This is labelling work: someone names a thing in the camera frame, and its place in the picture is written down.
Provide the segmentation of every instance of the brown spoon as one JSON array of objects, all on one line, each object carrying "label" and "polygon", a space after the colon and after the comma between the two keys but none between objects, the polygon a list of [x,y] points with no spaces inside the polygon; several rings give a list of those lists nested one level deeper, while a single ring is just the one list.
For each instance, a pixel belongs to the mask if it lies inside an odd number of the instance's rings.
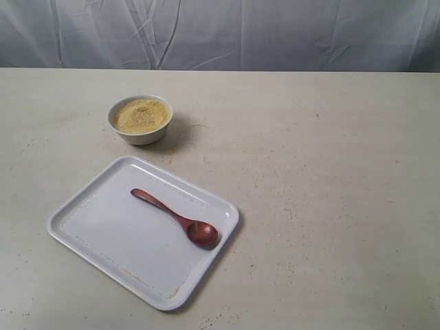
[{"label": "brown spoon", "polygon": [[152,203],[153,205],[167,212],[169,215],[173,216],[173,218],[176,219],[180,223],[181,227],[184,229],[186,236],[194,244],[200,246],[211,245],[219,237],[219,233],[217,232],[217,229],[215,229],[209,223],[185,218],[177,214],[173,210],[171,210],[168,206],[163,204],[159,199],[151,196],[150,194],[148,194],[147,192],[141,189],[135,188],[131,191],[131,194],[143,201]]}]

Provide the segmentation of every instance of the tray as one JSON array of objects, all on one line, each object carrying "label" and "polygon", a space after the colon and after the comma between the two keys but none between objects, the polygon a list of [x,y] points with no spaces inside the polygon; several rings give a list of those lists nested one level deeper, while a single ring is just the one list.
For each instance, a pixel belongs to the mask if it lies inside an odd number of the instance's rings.
[{"label": "tray", "polygon": [[[141,188],[175,212],[211,223],[212,250],[170,215],[130,195]],[[49,219],[49,233],[151,306],[180,307],[237,226],[231,203],[134,156],[116,159]]]}]

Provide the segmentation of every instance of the white bowl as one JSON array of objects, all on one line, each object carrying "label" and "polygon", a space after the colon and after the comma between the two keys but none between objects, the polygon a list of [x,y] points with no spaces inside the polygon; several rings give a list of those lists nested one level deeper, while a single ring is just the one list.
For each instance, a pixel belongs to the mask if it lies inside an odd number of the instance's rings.
[{"label": "white bowl", "polygon": [[[115,114],[116,112],[121,109],[124,105],[126,105],[130,101],[134,100],[142,100],[142,99],[149,99],[149,100],[156,100],[161,102],[167,112],[170,114],[170,118],[166,121],[166,123],[161,126],[160,128],[147,132],[147,133],[138,133],[138,134],[130,134],[130,133],[124,133],[119,130],[117,130],[114,126],[115,122]],[[112,106],[112,108],[109,111],[109,115],[107,116],[107,119],[109,121],[110,127],[125,141],[127,141],[129,144],[134,144],[136,146],[142,146],[144,144],[150,144],[153,142],[158,141],[161,137],[163,137],[166,133],[166,130],[168,128],[168,124],[170,123],[171,119],[173,118],[173,108],[171,107],[171,104],[168,103],[168,101],[164,100],[163,98],[160,98],[159,96],[154,95],[137,95],[137,96],[131,96],[129,98],[125,98],[115,105]]]}]

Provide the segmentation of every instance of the spoon handle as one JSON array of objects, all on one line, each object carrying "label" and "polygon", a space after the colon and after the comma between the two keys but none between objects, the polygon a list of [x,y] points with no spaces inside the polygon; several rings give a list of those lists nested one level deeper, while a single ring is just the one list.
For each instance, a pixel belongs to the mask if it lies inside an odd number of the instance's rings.
[{"label": "spoon handle", "polygon": [[135,196],[135,197],[137,197],[137,198],[139,198],[139,199],[141,199],[143,201],[147,201],[147,202],[153,204],[154,206],[157,206],[158,208],[162,209],[163,211],[169,213],[185,229],[193,222],[190,219],[187,219],[187,218],[181,216],[180,214],[177,214],[176,212],[171,210],[168,206],[166,206],[164,203],[162,203],[159,199],[157,199],[156,197],[148,194],[146,191],[143,191],[142,189],[135,188],[130,193],[133,196]]}]

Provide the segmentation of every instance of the powder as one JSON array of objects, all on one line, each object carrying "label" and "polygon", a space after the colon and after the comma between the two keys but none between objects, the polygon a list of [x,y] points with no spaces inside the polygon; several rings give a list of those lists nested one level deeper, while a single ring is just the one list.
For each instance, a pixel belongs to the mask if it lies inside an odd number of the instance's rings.
[{"label": "powder", "polygon": [[148,133],[164,126],[169,118],[170,113],[161,102],[133,100],[116,112],[114,125],[124,133]]}]

